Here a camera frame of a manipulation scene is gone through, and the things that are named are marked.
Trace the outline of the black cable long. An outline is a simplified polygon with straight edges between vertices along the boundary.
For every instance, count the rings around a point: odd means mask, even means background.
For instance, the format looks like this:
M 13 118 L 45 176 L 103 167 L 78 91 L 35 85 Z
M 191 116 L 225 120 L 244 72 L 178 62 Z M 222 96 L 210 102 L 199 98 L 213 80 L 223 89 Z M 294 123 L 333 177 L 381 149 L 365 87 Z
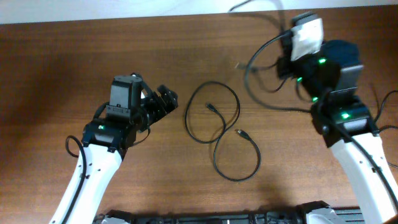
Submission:
M 278 18 L 274 16 L 270 16 L 267 14 L 264 14 L 262 12 L 239 12 L 239 13 L 233 13 L 234 10 L 243 7 L 246 4 L 249 4 L 250 2 L 253 2 L 253 0 L 246 0 L 243 1 L 239 4 L 234 5 L 228 10 L 228 14 L 232 14 L 233 17 L 238 17 L 238 18 L 252 18 L 252 19 L 262 19 L 263 21 L 267 21 L 269 25 L 266 25 L 265 28 L 261 28 L 259 30 L 255 29 L 250 29 L 249 34 L 254 35 L 254 32 L 259 32 L 259 31 L 265 31 L 267 30 L 267 34 L 271 34 L 272 31 L 276 31 L 278 29 L 278 33 L 284 32 L 285 31 L 285 13 L 284 13 L 284 5 L 281 0 L 266 0 L 267 2 L 270 2 L 273 4 L 276 8 L 276 11 L 278 13 Z M 272 65 L 267 65 L 267 66 L 254 66 L 252 65 L 249 73 L 253 74 L 257 78 L 257 83 L 259 84 L 259 88 L 262 89 L 263 91 L 267 93 L 276 93 L 278 92 L 284 85 L 284 83 L 287 81 L 286 79 L 282 80 L 281 84 L 276 88 L 276 89 L 268 89 L 265 85 L 264 82 L 260 79 L 259 77 L 259 72 L 264 72 L 267 70 L 270 70 L 274 68 L 277 65 L 277 61 L 275 61 Z

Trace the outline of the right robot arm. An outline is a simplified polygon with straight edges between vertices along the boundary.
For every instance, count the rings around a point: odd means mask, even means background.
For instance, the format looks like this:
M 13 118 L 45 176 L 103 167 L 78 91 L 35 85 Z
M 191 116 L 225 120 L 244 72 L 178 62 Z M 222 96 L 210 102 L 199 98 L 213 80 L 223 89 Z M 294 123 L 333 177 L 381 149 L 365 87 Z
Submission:
M 358 47 L 344 40 L 323 41 L 294 59 L 295 44 L 283 40 L 281 46 L 278 74 L 299 79 L 310 95 L 314 128 L 343 168 L 365 223 L 397 222 L 397 182 L 380 129 L 355 93 L 363 70 Z

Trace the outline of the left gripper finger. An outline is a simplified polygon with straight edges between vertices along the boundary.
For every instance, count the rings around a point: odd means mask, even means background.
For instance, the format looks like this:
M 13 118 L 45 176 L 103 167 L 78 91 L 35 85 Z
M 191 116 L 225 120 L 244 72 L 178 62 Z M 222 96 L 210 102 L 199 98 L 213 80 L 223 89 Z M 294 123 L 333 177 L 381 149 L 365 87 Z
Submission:
M 173 100 L 171 103 L 165 103 L 162 98 L 160 97 L 159 94 L 159 105 L 160 105 L 160 117 L 164 117 L 171 113 L 173 110 L 175 110 L 178 107 L 178 95 L 171 90 L 171 94 L 173 96 Z
M 165 85 L 160 85 L 157 88 L 157 91 L 159 92 L 160 97 L 162 98 L 162 100 L 165 103 L 171 103 L 172 102 L 173 96 L 171 94 L 171 91 Z

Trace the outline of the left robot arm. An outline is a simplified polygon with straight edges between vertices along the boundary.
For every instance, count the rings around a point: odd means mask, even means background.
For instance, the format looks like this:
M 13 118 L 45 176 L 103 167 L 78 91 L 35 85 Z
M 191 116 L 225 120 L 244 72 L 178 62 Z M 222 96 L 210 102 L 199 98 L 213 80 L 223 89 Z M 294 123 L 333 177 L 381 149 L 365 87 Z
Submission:
M 103 103 L 74 140 L 80 153 L 68 187 L 51 223 L 92 223 L 108 184 L 127 150 L 138 144 L 137 133 L 178 106 L 177 94 L 160 85 L 155 91 L 139 74 L 114 77 L 109 101 Z

